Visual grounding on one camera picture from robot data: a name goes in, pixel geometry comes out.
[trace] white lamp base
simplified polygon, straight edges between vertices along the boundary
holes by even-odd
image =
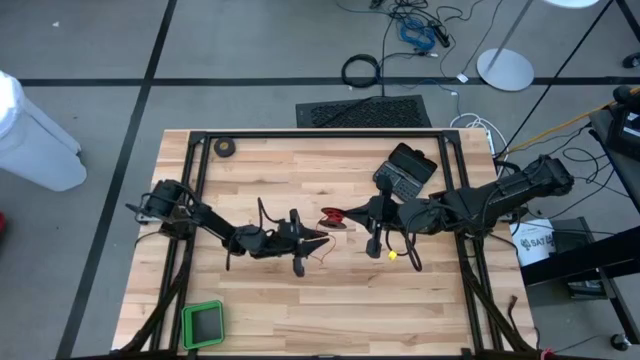
[[[533,82],[533,66],[515,51],[503,49],[490,70],[491,59],[498,49],[489,49],[478,58],[478,74],[489,85],[505,91],[520,91]]]

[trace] red object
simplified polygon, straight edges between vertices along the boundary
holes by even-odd
[[[331,229],[347,228],[347,226],[342,223],[342,220],[344,219],[344,211],[336,208],[322,208],[320,211],[327,216],[326,219],[322,219],[318,222],[320,225]]]

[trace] blue cable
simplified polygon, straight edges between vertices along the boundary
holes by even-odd
[[[407,17],[404,21],[397,22],[396,29],[400,40],[413,45],[420,51],[430,51],[436,45],[435,32],[430,26],[425,26],[422,21]]]

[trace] black floor stripe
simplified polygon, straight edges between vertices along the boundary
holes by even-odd
[[[125,135],[122,148],[120,149],[120,155],[118,156],[116,168],[113,173],[113,177],[111,178],[111,184],[109,185],[109,192],[107,193],[107,198],[105,199],[104,207],[100,214],[98,227],[93,237],[89,255],[80,278],[80,284],[78,285],[78,290],[76,291],[75,299],[71,306],[71,312],[69,313],[67,324],[64,328],[58,352],[56,353],[56,359],[70,358],[73,352],[73,348],[78,337],[78,331],[82,325],[82,318],[84,317],[87,303],[89,301],[89,295],[91,294],[91,288],[93,287],[93,281],[95,280],[96,272],[98,270],[100,258],[102,257],[102,251],[104,250],[109,226],[111,225],[118,196],[120,195],[120,189],[122,188],[122,182],[124,181],[127,165],[129,164],[133,145],[138,134],[138,129],[140,128],[144,108],[146,106],[147,99],[149,98],[151,80],[158,68],[158,61],[160,60],[160,54],[164,47],[176,3],[177,0],[168,0],[167,2],[167,8],[165,10],[164,17],[162,18],[162,24],[160,25],[160,30],[158,31],[158,36],[156,37],[156,42],[153,46],[151,58],[149,59],[149,64],[142,81],[142,87],[138,93],[136,105],[133,109],[133,113],[131,114],[129,127],[127,128],[127,133]]]
[[[141,86],[144,79],[21,79],[24,87],[110,87],[110,86]],[[481,78],[469,78],[462,84],[457,78],[443,77],[389,77],[388,85],[485,85]],[[639,85],[640,77],[631,76],[603,76],[603,77],[537,77],[532,85]],[[300,77],[300,78],[155,78],[150,81],[151,86],[327,86],[344,85],[339,77]]]
[[[20,79],[23,87],[141,86],[144,79]]]

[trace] floor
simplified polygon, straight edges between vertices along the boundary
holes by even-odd
[[[445,51],[440,46],[435,49],[440,59],[416,57],[385,64],[387,77],[402,77],[398,81],[406,85],[435,78],[458,92],[457,97],[430,83],[413,89],[389,85],[387,94],[422,95],[434,127],[448,126],[459,99],[462,112],[480,114],[510,137],[608,2],[582,10],[533,3],[509,43],[536,71],[536,82],[524,91],[506,93],[482,85],[473,60],[465,71],[471,79],[467,84],[451,79],[472,56],[491,21],[498,0],[486,0],[469,21],[447,23],[457,45],[443,63],[444,75],[439,63]],[[367,9],[368,1],[341,3]],[[433,9],[444,3],[433,0],[430,5]],[[446,3],[468,14],[469,1]],[[500,5],[478,54],[499,44],[523,3]],[[640,3],[628,3],[640,17]],[[74,318],[80,325],[77,341],[72,347],[65,342],[65,347],[73,349],[73,356],[106,353],[137,237],[137,224],[124,204],[137,201],[148,189],[162,131],[295,127],[296,103],[377,95],[375,87],[355,90],[340,85],[339,71],[354,54],[379,58],[386,21],[384,16],[347,12],[333,1],[321,0],[0,2],[0,69],[19,78],[27,96],[80,142],[88,169],[87,181],[64,193],[0,172],[0,209],[10,221],[0,241],[0,288],[5,290],[0,297],[0,357],[56,356],[92,244],[92,256],[103,251],[97,251],[100,261],[84,316]],[[622,58],[639,48],[620,8],[612,4],[566,64],[557,85],[535,107],[515,143],[610,101],[612,81],[640,84],[640,70],[620,66]],[[411,47],[392,34],[386,51]],[[369,74],[364,66],[352,70],[354,75]],[[551,141],[512,159],[527,164],[559,144]],[[602,152],[588,135],[572,144]],[[565,164],[577,175],[593,171],[589,165]],[[607,176],[605,171],[599,179]],[[610,186],[624,192],[615,175]],[[531,206],[555,213],[595,189],[594,184],[578,182],[569,195]],[[615,209],[600,206],[612,199]],[[607,190],[562,217],[576,216],[584,216],[592,229],[601,231],[620,231],[639,221],[628,199]],[[88,280],[90,276],[82,282],[85,289],[91,285]],[[634,276],[618,280],[629,304],[640,302],[638,281]],[[608,302],[571,301],[559,284],[532,287],[528,293],[543,347],[559,349],[601,335],[564,353],[638,358],[637,347],[623,353],[609,346],[608,336],[621,327]],[[632,310],[640,315],[640,308]]]

